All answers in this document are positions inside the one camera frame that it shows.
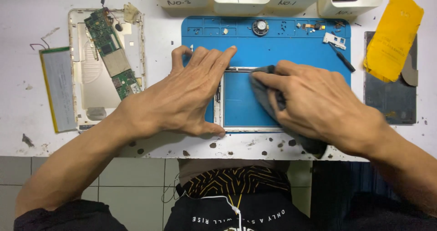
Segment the yellow screen protector package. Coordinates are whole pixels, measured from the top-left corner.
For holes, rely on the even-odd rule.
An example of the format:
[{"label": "yellow screen protector package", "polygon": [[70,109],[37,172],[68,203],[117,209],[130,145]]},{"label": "yellow screen protector package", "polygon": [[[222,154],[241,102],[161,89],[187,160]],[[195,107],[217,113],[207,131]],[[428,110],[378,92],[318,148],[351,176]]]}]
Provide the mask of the yellow screen protector package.
[{"label": "yellow screen protector package", "polygon": [[413,0],[390,0],[364,58],[366,70],[384,82],[402,71],[423,16]]}]

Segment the white table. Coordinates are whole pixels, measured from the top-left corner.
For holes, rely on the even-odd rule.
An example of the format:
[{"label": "white table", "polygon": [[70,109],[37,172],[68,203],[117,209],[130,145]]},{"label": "white table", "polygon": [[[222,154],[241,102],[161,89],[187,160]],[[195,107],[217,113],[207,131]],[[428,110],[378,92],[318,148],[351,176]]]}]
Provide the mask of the white table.
[{"label": "white table", "polygon": [[[397,126],[396,131],[406,139],[437,157],[437,89],[435,80],[434,41],[437,39],[436,0],[414,0],[425,10],[418,32],[417,118],[412,126]],[[38,51],[30,43],[41,42],[40,38],[52,29],[58,31],[46,40],[52,48],[68,46],[67,14],[73,8],[98,8],[100,0],[0,0],[0,156],[49,156],[78,132],[55,134],[48,105],[47,92],[41,70]],[[180,24],[186,16],[211,15],[211,9],[197,11],[167,12],[157,6],[156,0],[106,0],[109,8],[122,8],[131,2],[144,16],[145,59],[147,85],[150,86],[168,75],[171,69],[170,52],[180,45]],[[379,8],[358,16],[351,21],[353,46],[352,65],[357,69],[352,74],[352,90],[363,97],[363,36],[365,31],[375,30],[388,0]],[[266,16],[274,16],[266,10]],[[316,5],[305,12],[291,17],[318,17]],[[25,133],[35,144],[28,147],[21,141]],[[225,138],[202,139],[183,135],[161,133],[147,141],[138,141],[134,147],[127,147],[121,156],[153,158],[246,158],[276,160],[313,160],[308,154],[301,154],[302,148],[288,146],[292,138],[283,133],[232,134]],[[137,154],[143,148],[145,153]],[[329,147],[325,160],[363,161],[347,156]]]}]

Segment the tiled floor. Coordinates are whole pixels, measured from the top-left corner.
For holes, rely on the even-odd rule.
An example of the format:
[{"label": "tiled floor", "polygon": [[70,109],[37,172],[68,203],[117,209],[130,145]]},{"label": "tiled floor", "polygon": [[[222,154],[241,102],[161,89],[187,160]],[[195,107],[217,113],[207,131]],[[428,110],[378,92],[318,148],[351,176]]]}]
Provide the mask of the tiled floor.
[{"label": "tiled floor", "polygon": [[[0,157],[0,231],[11,231],[15,198],[26,179],[47,158]],[[292,161],[288,178],[292,184],[293,203],[309,216],[312,161]],[[112,215],[130,231],[161,231],[170,216],[175,200],[173,186],[179,173],[176,159],[115,158],[90,187],[82,199],[101,201],[110,206]]]}]

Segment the green circuit board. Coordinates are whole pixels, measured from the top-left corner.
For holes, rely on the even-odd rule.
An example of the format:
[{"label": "green circuit board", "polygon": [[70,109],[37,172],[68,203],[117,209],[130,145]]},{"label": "green circuit board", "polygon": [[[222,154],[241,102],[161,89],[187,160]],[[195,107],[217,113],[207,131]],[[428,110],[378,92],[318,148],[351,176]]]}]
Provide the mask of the green circuit board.
[{"label": "green circuit board", "polygon": [[135,74],[132,69],[112,77],[112,83],[117,90],[118,96],[120,96],[120,99],[122,100],[130,94],[137,94],[141,92],[140,86],[136,81]]},{"label": "green circuit board", "polygon": [[120,49],[122,46],[112,28],[112,20],[107,16],[108,13],[109,10],[105,7],[96,10],[85,19],[85,25],[101,57]]}]

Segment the screwdriver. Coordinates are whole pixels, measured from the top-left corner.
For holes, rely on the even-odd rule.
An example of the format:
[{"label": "screwdriver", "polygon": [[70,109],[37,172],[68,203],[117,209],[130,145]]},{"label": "screwdriver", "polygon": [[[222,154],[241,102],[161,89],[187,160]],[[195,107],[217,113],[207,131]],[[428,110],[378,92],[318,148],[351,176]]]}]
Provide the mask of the screwdriver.
[{"label": "screwdriver", "polygon": [[336,50],[334,45],[332,45],[331,43],[328,44],[331,45],[332,49],[337,53],[338,58],[340,58],[340,60],[345,64],[347,69],[349,69],[349,71],[351,72],[355,72],[355,68],[353,68],[352,64],[344,57],[344,55],[340,53],[338,50]]}]

